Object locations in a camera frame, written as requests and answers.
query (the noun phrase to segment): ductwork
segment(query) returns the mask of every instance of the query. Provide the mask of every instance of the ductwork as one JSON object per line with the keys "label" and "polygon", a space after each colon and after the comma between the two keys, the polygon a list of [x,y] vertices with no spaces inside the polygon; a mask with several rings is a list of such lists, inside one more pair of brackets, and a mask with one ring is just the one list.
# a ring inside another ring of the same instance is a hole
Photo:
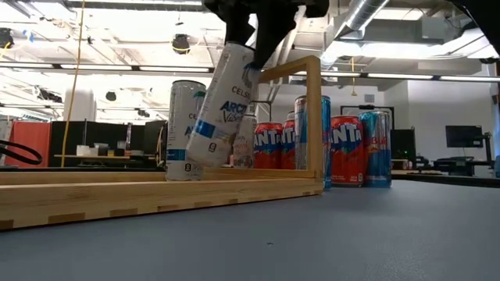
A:
{"label": "ductwork", "polygon": [[[333,26],[333,40],[337,40],[347,34],[355,31],[363,30],[370,23],[375,15],[389,3],[389,0],[351,0],[349,10],[340,15],[343,19],[341,24]],[[330,44],[325,52],[321,55],[322,69],[329,69],[337,60],[335,50]]]}
{"label": "ductwork", "polygon": [[334,40],[350,34],[352,31],[365,28],[388,3],[389,0],[352,0],[349,10],[345,14],[345,20],[338,28]]}

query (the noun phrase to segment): red can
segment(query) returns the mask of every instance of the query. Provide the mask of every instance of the red can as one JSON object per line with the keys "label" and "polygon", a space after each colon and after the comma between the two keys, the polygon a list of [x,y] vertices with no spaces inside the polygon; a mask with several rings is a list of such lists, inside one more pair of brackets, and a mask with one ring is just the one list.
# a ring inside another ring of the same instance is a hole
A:
{"label": "red can", "polygon": [[295,169],[295,120],[288,119],[283,124],[281,168]]}
{"label": "red can", "polygon": [[280,123],[257,125],[253,141],[254,168],[279,169],[281,167],[282,134],[283,125]]}
{"label": "red can", "polygon": [[357,116],[331,119],[331,184],[334,187],[361,187],[365,176],[363,127]]}

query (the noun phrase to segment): computer monitor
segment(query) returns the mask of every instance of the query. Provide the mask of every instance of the computer monitor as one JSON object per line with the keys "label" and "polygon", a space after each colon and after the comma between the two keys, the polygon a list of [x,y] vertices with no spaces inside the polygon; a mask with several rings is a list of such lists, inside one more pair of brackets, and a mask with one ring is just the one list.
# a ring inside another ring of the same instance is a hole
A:
{"label": "computer monitor", "polygon": [[446,126],[446,146],[449,148],[482,148],[481,126]]}
{"label": "computer monitor", "polygon": [[415,130],[391,130],[392,159],[416,160]]}

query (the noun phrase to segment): monitor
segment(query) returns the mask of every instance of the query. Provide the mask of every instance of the monitor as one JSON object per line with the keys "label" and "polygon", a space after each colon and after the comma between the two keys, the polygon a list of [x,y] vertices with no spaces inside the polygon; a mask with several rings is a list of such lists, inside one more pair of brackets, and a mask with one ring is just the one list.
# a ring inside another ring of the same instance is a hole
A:
{"label": "monitor", "polygon": [[446,126],[446,146],[449,148],[482,148],[481,126]]}

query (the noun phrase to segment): drink can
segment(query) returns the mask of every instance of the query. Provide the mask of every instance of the drink can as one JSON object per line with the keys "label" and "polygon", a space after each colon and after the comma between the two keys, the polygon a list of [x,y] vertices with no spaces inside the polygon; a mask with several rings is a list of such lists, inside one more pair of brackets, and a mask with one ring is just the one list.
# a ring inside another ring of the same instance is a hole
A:
{"label": "drink can", "polygon": [[359,114],[363,128],[366,187],[391,186],[391,117],[387,112]]}
{"label": "drink can", "polygon": [[257,129],[257,117],[245,114],[233,143],[233,166],[253,168],[253,138]]}
{"label": "drink can", "polygon": [[[323,142],[323,187],[331,188],[331,104],[330,98],[321,96],[321,129]],[[305,96],[295,99],[295,167],[307,169],[307,102]]]}
{"label": "drink can", "polygon": [[361,187],[365,172],[363,126],[358,116],[331,119],[331,184],[334,187]]}
{"label": "drink can", "polygon": [[295,110],[288,112],[287,119],[285,121],[288,121],[288,120],[295,120]]}
{"label": "drink can", "polygon": [[281,168],[295,169],[295,114],[288,114],[288,120],[283,125],[281,136]]}
{"label": "drink can", "polygon": [[280,123],[260,123],[255,130],[254,168],[280,169],[281,167],[281,135],[283,125]]}
{"label": "drink can", "polygon": [[187,143],[187,154],[207,166],[221,166],[254,99],[260,70],[250,67],[254,50],[227,43],[207,90],[202,110]]}
{"label": "drink can", "polygon": [[202,166],[187,157],[186,143],[195,126],[205,93],[205,85],[196,81],[178,80],[172,84],[166,140],[167,180],[201,180],[203,177]]}

